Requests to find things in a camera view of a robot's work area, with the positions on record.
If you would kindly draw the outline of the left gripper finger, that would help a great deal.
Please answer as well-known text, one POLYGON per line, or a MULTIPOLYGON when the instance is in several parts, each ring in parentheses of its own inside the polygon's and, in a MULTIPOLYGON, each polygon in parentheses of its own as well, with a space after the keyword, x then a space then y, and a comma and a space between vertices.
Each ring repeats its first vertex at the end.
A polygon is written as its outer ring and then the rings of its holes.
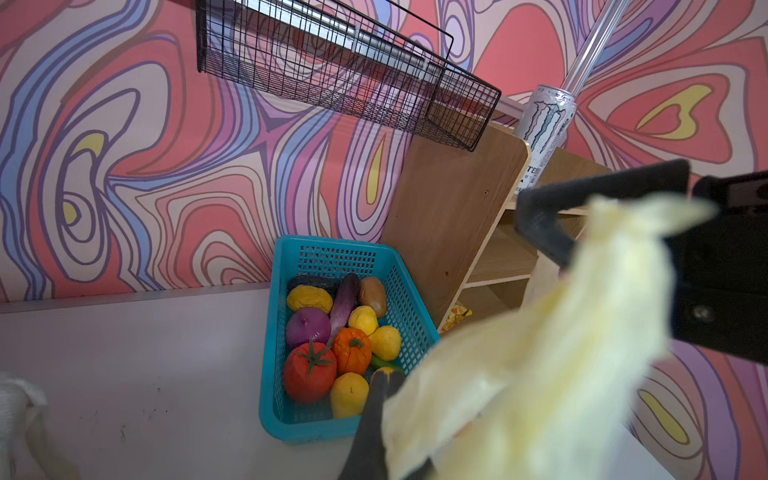
POLYGON ((399 371, 377 371, 339 480, 387 479, 385 447, 382 440, 383 405, 397 393, 406 376, 399 371))

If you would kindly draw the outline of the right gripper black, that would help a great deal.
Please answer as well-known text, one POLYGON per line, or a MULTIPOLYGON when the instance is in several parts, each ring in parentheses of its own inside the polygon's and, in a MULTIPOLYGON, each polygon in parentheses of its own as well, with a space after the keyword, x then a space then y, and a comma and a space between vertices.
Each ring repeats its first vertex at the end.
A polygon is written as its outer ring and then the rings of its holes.
MULTIPOLYGON (((515 231, 557 266, 567 268, 575 240, 559 213, 584 207, 594 195, 635 199, 654 192, 684 194, 690 163, 683 159, 602 176, 524 189, 515 231)), ((720 353, 767 362, 767 173, 707 176, 694 199, 717 205, 711 220, 668 240, 677 285, 672 337, 720 353)))

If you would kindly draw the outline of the teal plastic basket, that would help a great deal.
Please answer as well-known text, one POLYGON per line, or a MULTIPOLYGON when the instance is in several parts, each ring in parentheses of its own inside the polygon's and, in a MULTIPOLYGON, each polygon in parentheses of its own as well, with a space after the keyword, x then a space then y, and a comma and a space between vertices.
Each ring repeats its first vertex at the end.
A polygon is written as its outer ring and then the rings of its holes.
POLYGON ((289 281, 299 275, 341 280, 349 273, 382 281, 388 313, 384 323, 402 336, 402 349, 394 364, 409 374, 421 362, 439 335, 400 254, 391 247, 359 241, 308 236, 283 236, 275 246, 263 355, 259 416, 274 438, 302 443, 348 437, 359 419, 334 419, 330 400, 299 404, 282 384, 283 366, 290 353, 285 330, 291 311, 286 298, 289 281))

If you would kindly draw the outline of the yellowish plastic grocery bag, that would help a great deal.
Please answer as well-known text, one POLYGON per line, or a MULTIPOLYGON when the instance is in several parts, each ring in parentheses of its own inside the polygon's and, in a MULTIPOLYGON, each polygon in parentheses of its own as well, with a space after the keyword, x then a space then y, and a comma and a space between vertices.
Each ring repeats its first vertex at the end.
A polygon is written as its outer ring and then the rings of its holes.
POLYGON ((598 479, 632 395, 671 338, 668 237, 707 200, 593 196, 563 279, 535 302, 436 344, 383 407, 390 478, 432 455, 440 479, 598 479))

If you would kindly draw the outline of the beige canvas tote bag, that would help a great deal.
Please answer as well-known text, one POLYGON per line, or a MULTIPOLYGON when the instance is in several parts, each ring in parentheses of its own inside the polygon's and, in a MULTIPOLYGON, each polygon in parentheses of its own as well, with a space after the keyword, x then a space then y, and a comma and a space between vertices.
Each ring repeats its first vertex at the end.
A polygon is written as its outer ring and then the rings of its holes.
POLYGON ((1 375, 1 478, 15 475, 14 445, 22 438, 46 479, 81 479, 48 437, 48 400, 44 391, 20 378, 1 375))

